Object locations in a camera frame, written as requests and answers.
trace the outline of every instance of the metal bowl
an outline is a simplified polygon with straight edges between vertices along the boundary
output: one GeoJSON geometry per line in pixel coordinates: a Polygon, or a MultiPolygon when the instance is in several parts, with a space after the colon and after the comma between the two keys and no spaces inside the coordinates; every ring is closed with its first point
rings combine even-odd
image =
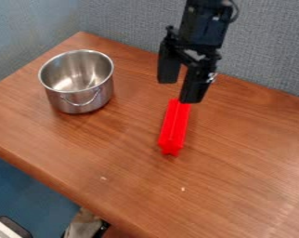
{"type": "Polygon", "coordinates": [[[115,64],[94,50],[75,50],[51,59],[39,72],[51,104],[63,112],[103,107],[114,94],[115,64]]]}

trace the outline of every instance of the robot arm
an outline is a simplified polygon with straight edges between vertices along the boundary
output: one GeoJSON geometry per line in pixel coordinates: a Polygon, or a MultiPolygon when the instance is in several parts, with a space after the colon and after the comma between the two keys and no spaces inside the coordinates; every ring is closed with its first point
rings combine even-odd
{"type": "Polygon", "coordinates": [[[180,30],[167,27],[159,53],[158,79],[162,84],[176,83],[182,64],[187,66],[182,103],[203,101],[216,79],[218,61],[222,59],[218,49],[238,15],[234,0],[187,0],[180,30]]]}

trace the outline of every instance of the pot handle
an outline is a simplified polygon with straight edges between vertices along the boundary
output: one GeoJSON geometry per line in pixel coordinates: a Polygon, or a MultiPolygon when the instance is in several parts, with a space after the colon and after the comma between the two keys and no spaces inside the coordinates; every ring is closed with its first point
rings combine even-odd
{"type": "Polygon", "coordinates": [[[90,101],[84,102],[84,103],[75,103],[75,102],[72,102],[71,100],[68,100],[68,98],[67,98],[66,96],[62,96],[62,99],[63,99],[67,103],[70,103],[71,105],[74,105],[74,106],[76,106],[76,107],[83,107],[83,106],[90,105],[90,104],[96,100],[96,96],[99,95],[100,91],[102,91],[102,89],[99,89],[99,90],[96,91],[96,94],[95,94],[94,98],[92,98],[90,101]]]}

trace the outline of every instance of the pot rim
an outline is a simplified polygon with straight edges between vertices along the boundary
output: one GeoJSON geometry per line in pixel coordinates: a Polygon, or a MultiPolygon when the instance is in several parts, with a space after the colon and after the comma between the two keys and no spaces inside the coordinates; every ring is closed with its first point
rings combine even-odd
{"type": "Polygon", "coordinates": [[[96,51],[96,50],[92,50],[92,49],[78,49],[78,50],[72,50],[72,51],[67,51],[64,53],[62,53],[60,55],[55,56],[42,67],[40,71],[39,71],[39,79],[40,79],[40,82],[42,84],[44,85],[46,88],[48,88],[51,91],[55,91],[55,92],[59,92],[59,93],[79,93],[79,92],[84,92],[84,91],[88,91],[91,89],[95,89],[96,87],[102,86],[114,76],[114,72],[115,72],[115,62],[114,60],[111,59],[111,57],[108,55],[106,55],[104,53],[96,51]],[[88,87],[88,88],[84,88],[83,90],[76,90],[76,91],[63,91],[63,90],[56,90],[55,88],[52,88],[51,86],[48,86],[46,83],[44,83],[44,80],[43,80],[43,70],[44,68],[47,67],[47,65],[58,58],[60,58],[62,56],[64,55],[72,55],[72,54],[76,54],[79,52],[87,52],[87,53],[94,53],[94,54],[99,54],[102,55],[110,62],[111,62],[111,65],[112,65],[112,70],[111,70],[111,73],[108,75],[108,77],[95,86],[92,87],[88,87]]]}

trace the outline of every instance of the red object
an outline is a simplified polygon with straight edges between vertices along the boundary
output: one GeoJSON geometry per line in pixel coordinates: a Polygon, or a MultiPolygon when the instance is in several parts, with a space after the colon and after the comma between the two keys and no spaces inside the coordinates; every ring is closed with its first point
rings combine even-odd
{"type": "Polygon", "coordinates": [[[159,145],[163,154],[179,155],[180,149],[184,147],[184,135],[191,112],[191,104],[183,104],[178,99],[172,99],[168,103],[167,115],[159,138],[159,145]]]}

